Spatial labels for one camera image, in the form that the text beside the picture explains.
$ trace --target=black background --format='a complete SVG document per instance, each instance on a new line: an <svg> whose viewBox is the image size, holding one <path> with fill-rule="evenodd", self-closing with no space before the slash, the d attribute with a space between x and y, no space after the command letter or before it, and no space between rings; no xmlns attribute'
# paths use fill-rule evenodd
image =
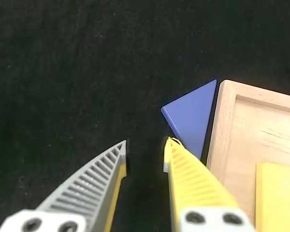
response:
<svg viewBox="0 0 290 232"><path fill-rule="evenodd" d="M112 231L170 231L160 108L213 79L290 94L290 0L0 0L0 224L130 138Z"/></svg>

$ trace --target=blue triangular block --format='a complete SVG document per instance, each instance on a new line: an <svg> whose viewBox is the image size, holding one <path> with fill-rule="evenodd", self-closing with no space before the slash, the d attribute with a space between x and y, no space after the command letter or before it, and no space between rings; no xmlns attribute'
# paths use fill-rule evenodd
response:
<svg viewBox="0 0 290 232"><path fill-rule="evenodd" d="M201 158L217 80L165 105L161 112L175 136Z"/></svg>

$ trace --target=wooden tray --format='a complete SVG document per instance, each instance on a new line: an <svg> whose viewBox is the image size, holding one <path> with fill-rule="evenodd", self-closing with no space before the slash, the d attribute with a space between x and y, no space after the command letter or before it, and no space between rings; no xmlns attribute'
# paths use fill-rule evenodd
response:
<svg viewBox="0 0 290 232"><path fill-rule="evenodd" d="M226 80L219 88L207 167L253 224L258 162L290 166L290 96Z"/></svg>

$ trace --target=yellow square piece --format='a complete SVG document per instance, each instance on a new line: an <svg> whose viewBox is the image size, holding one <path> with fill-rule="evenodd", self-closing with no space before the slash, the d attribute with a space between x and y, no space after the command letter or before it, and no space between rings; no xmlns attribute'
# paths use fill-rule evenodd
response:
<svg viewBox="0 0 290 232"><path fill-rule="evenodd" d="M256 229L290 232L290 167L257 164Z"/></svg>

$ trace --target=screw hole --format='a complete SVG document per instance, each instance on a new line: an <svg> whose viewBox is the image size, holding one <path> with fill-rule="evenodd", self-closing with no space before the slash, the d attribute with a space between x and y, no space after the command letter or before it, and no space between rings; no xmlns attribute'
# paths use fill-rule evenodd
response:
<svg viewBox="0 0 290 232"><path fill-rule="evenodd" d="M27 221L23 225L22 231L23 232L34 232L40 227L41 223L42 223L42 221L38 218L30 219L29 221Z"/></svg>
<svg viewBox="0 0 290 232"><path fill-rule="evenodd" d="M59 232L76 232L77 224L73 221L68 221L62 224L59 228Z"/></svg>
<svg viewBox="0 0 290 232"><path fill-rule="evenodd" d="M188 222L192 222L192 223L205 223L205 218L199 214L199 213L196 213L196 212L191 212L191 213L188 213L186 215L186 220Z"/></svg>
<svg viewBox="0 0 290 232"><path fill-rule="evenodd" d="M243 221L242 219L235 215L235 214L230 214L230 213L227 213L223 216L223 220L226 222L226 223L229 223L229 224L235 224L235 225L241 225L243 224Z"/></svg>

